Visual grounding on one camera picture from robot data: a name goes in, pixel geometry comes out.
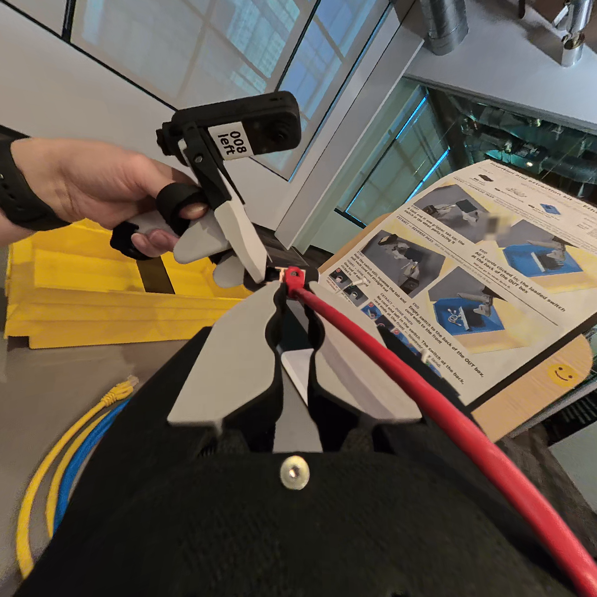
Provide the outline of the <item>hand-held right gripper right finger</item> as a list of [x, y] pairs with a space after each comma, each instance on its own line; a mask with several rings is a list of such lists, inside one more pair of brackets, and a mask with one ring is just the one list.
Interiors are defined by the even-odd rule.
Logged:
[[308, 409], [318, 424], [409, 424], [422, 420], [413, 399], [334, 325], [305, 306], [314, 347]]

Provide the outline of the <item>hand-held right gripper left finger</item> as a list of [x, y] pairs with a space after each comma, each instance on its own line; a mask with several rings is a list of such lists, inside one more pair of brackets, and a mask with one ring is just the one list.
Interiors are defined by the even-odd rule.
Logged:
[[168, 414], [170, 425], [252, 433], [276, 423], [285, 299], [285, 285], [270, 282], [215, 322]]

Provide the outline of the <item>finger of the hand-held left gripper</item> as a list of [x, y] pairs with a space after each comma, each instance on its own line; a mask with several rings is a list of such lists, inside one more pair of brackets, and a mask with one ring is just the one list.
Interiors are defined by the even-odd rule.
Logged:
[[255, 283], [264, 282], [268, 254], [243, 204], [238, 199], [224, 201], [214, 215], [246, 272]]
[[245, 268], [235, 254], [225, 254], [214, 269], [214, 283], [220, 288], [243, 286]]

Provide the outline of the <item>black network switch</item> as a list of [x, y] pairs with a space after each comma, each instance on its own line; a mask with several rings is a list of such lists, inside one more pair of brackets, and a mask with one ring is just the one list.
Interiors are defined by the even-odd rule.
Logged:
[[267, 283], [279, 280], [282, 269], [292, 266], [304, 271], [309, 269], [310, 265], [302, 255], [294, 248], [286, 249], [276, 238], [273, 230], [257, 225], [256, 231], [267, 253], [265, 280], [263, 282], [255, 282], [250, 274], [245, 272], [243, 287], [246, 290], [255, 292]]

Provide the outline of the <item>person's left hand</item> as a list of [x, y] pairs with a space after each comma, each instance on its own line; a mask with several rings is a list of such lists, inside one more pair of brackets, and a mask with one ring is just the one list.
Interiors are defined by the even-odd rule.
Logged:
[[70, 224], [88, 219], [112, 230], [154, 211], [168, 185], [195, 185], [175, 168], [100, 141], [22, 138], [11, 153], [35, 195]]

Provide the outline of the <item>yellow plastic bin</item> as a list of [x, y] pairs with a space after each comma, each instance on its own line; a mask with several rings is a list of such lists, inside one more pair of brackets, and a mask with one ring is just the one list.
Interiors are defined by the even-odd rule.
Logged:
[[4, 337], [32, 349], [188, 340], [250, 295], [223, 289], [209, 258], [136, 262], [88, 220], [8, 248]]

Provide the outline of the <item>teal glass partition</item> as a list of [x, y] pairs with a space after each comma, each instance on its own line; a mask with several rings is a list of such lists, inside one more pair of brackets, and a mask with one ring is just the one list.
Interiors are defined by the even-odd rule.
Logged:
[[446, 123], [434, 90], [401, 79], [377, 124], [384, 124], [384, 131], [374, 135], [370, 153], [358, 158], [359, 167], [334, 208], [360, 228], [394, 212], [452, 170], [454, 124]]

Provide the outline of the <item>black wristband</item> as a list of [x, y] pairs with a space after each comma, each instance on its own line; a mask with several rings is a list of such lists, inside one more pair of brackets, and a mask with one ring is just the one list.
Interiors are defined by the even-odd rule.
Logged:
[[45, 232], [70, 225], [38, 198], [17, 167], [11, 153], [14, 139], [1, 138], [1, 211], [14, 225]]

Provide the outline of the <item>yellow smiley sticker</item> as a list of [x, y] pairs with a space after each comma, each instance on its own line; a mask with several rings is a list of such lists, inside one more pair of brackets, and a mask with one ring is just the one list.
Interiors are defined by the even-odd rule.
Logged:
[[572, 389], [581, 382], [581, 376], [576, 369], [565, 363], [552, 364], [548, 367], [550, 379], [557, 385]]

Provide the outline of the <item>shiny silver ceiling pipes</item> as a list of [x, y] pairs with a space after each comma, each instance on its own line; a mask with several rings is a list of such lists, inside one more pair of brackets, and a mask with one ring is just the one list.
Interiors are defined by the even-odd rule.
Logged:
[[589, 24], [594, 1], [565, 1], [553, 20], [553, 26], [564, 31], [561, 40], [561, 66], [574, 66], [583, 54], [586, 27]]

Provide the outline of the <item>silver spiral duct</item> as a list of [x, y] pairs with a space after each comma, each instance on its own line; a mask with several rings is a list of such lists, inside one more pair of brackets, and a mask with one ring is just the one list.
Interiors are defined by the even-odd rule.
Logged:
[[420, 6], [431, 52], [451, 53], [469, 32], [465, 1], [420, 1]]

